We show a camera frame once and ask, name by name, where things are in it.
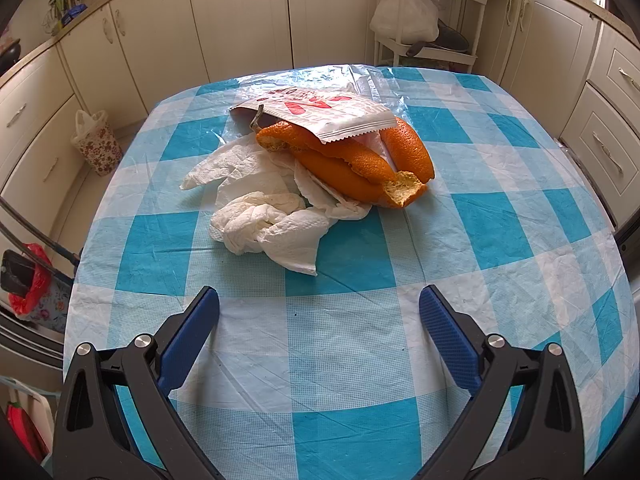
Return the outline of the white tissue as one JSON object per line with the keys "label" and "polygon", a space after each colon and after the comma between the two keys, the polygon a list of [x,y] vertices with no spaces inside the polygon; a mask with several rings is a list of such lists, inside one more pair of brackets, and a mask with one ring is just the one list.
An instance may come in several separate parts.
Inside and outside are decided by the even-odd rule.
{"label": "white tissue", "polygon": [[215,209],[251,192],[298,194],[294,168],[290,154],[268,152],[252,133],[221,145],[199,162],[183,178],[180,190],[204,186],[205,199]]}
{"label": "white tissue", "polygon": [[316,275],[322,236],[340,220],[361,220],[371,206],[322,184],[294,162],[299,193],[251,192],[213,213],[208,234],[237,256],[262,252],[285,269]]}

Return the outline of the long orange peel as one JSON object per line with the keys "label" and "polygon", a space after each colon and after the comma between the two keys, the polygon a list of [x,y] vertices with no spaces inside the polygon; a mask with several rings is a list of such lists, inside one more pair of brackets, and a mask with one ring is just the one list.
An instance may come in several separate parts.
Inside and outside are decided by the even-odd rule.
{"label": "long orange peel", "polygon": [[309,130],[281,120],[262,128],[252,122],[257,143],[267,151],[291,153],[313,176],[358,202],[404,208],[427,189],[435,167],[420,136],[408,122],[380,132],[385,160],[355,139],[323,144]]}

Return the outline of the white red snack wrapper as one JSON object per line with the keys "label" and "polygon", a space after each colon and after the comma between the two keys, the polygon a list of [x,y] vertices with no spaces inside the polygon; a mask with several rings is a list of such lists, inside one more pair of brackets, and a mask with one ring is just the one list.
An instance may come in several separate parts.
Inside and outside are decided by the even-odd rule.
{"label": "white red snack wrapper", "polygon": [[277,88],[251,96],[231,110],[262,110],[309,130],[323,144],[396,126],[395,115],[385,105],[345,90]]}

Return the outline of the floral bin red bag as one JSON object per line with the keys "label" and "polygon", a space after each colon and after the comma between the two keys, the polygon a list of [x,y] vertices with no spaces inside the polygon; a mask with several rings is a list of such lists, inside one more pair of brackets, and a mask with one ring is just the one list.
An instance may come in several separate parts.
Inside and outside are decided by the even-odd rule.
{"label": "floral bin red bag", "polygon": [[65,332],[72,288],[44,266],[7,249],[2,256],[1,288],[17,318]]}

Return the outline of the blue checkered tablecloth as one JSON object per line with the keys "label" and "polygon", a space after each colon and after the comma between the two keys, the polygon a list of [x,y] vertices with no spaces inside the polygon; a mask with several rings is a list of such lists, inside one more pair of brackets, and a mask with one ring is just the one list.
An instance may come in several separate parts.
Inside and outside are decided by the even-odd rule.
{"label": "blue checkered tablecloth", "polygon": [[[216,190],[186,173],[242,136],[230,110],[277,87],[346,88],[416,129],[436,178],[404,210],[341,221],[314,276],[209,237]],[[558,144],[510,94],[474,75],[333,65],[195,87],[156,104],[85,242],[65,348],[153,333],[203,286],[214,339],[171,400],[229,479],[408,479],[468,395],[422,330],[436,285],[514,346],[559,344],[593,462],[639,392],[632,293],[602,210]]]}

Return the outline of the black frying pan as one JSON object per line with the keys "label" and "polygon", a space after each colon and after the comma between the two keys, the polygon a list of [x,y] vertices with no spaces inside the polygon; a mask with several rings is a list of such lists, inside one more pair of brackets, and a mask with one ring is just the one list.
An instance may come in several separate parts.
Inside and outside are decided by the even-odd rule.
{"label": "black frying pan", "polygon": [[442,20],[437,22],[438,36],[433,41],[417,41],[408,47],[407,58],[415,58],[424,48],[446,50],[456,53],[468,53],[470,43],[465,36],[448,26]]}

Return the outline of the white rack shelf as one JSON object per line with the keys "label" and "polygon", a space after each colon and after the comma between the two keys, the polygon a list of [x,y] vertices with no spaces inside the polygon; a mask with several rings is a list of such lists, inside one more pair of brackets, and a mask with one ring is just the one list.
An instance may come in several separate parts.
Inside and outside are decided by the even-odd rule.
{"label": "white rack shelf", "polygon": [[373,63],[427,62],[469,73],[488,0],[376,0]]}

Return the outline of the white plastic bag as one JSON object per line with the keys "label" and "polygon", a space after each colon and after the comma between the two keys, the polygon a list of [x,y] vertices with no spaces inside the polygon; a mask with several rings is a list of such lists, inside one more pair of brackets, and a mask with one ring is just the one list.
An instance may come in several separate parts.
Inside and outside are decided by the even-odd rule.
{"label": "white plastic bag", "polygon": [[380,0],[370,21],[370,29],[380,37],[400,42],[433,41],[438,36],[438,7],[432,0]]}

